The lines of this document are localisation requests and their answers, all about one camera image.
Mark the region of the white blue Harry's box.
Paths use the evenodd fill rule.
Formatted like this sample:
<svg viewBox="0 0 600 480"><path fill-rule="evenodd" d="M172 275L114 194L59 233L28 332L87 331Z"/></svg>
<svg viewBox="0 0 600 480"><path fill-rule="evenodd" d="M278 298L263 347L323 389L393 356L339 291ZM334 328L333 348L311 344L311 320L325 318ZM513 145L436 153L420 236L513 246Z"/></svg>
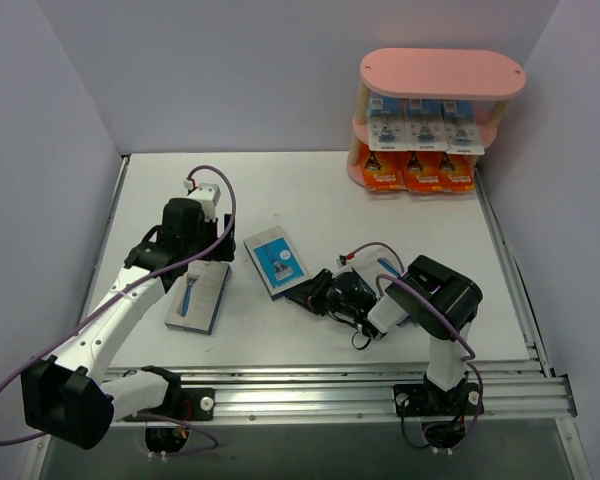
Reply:
<svg viewBox="0 0 600 480"><path fill-rule="evenodd" d="M247 237L243 245L272 300L311 278L281 226Z"/></svg>

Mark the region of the blue razor blister pack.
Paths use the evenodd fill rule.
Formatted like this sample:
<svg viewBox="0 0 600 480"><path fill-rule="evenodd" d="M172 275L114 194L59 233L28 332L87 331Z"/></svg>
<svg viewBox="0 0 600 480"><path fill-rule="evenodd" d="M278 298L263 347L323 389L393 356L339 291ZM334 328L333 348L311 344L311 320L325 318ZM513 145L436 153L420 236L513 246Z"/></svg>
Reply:
<svg viewBox="0 0 600 480"><path fill-rule="evenodd" d="M412 151L446 151L448 143L438 100L407 99L405 127Z"/></svg>

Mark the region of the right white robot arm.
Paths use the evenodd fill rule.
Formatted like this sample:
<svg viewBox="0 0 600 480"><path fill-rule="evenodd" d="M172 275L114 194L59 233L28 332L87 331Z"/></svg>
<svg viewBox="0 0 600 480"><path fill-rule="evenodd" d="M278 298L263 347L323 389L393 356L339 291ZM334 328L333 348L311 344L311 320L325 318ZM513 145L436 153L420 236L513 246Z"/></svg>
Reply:
<svg viewBox="0 0 600 480"><path fill-rule="evenodd" d="M405 322L420 326L429 335L425 403L435 412L449 411L459 402L459 388L476 357L467 335L483 300L478 285L424 255L404 271L379 254L358 262L348 255L341 261L339 272L324 269L290 289L286 298L363 336L365 343L355 345L357 350Z"/></svg>

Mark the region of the orange Gillette box front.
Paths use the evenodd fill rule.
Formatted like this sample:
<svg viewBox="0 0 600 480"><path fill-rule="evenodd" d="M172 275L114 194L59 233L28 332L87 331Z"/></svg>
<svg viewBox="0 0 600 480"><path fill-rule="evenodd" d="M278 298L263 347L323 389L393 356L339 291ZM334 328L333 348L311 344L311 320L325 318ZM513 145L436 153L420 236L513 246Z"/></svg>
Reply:
<svg viewBox="0 0 600 480"><path fill-rule="evenodd" d="M438 163L442 187L450 193L466 193L475 189L473 170L464 155L443 153Z"/></svg>

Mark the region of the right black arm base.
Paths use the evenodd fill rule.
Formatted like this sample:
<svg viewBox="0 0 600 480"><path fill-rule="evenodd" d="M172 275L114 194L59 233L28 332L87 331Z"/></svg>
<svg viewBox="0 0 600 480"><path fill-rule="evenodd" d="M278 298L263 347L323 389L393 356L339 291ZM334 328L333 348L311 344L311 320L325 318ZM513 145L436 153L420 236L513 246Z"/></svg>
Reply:
<svg viewBox="0 0 600 480"><path fill-rule="evenodd" d="M466 380L449 391L442 391L430 382L395 384L392 393L402 438L415 450L453 453L484 413L482 390ZM410 438L407 419L421 420L420 440Z"/></svg>

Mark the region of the orange gillette box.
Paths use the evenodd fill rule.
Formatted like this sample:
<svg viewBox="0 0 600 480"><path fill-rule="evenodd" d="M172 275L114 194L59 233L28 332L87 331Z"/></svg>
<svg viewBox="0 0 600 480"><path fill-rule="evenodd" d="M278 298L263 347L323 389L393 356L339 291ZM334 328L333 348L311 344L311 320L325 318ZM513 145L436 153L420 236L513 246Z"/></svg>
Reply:
<svg viewBox="0 0 600 480"><path fill-rule="evenodd" d="M358 154L362 184L367 190L389 192L403 188L399 161L393 153L373 151L362 143Z"/></svg>
<svg viewBox="0 0 600 480"><path fill-rule="evenodd" d="M475 189L473 170L464 155L443 153L438 163L442 187L450 193L466 193Z"/></svg>
<svg viewBox="0 0 600 480"><path fill-rule="evenodd" d="M442 191L439 175L440 152L404 152L401 158L401 174L406 190L410 193L431 194Z"/></svg>

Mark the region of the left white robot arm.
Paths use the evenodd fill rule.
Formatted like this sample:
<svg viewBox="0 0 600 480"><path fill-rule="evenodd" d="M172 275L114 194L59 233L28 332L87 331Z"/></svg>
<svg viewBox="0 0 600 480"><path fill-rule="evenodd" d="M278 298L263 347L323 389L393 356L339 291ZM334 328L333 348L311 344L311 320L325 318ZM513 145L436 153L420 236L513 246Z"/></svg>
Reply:
<svg viewBox="0 0 600 480"><path fill-rule="evenodd" d="M211 186L170 199L124 260L90 322L20 375L28 426L82 449L96 446L112 423L141 415L183 424L205 399L182 388L179 375L146 366L118 380L104 379L136 324L195 260L230 262L235 242L229 215L219 219Z"/></svg>

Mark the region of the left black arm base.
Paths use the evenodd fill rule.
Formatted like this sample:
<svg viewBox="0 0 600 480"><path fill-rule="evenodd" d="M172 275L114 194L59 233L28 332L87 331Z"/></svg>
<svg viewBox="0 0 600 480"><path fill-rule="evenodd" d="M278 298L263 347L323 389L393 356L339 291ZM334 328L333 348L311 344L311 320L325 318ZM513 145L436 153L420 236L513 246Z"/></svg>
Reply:
<svg viewBox="0 0 600 480"><path fill-rule="evenodd" d="M179 389L168 394L163 405L128 415L123 421L145 423L139 450L149 460L166 462L219 448L218 438L198 425L214 419L215 404L213 388Z"/></svg>

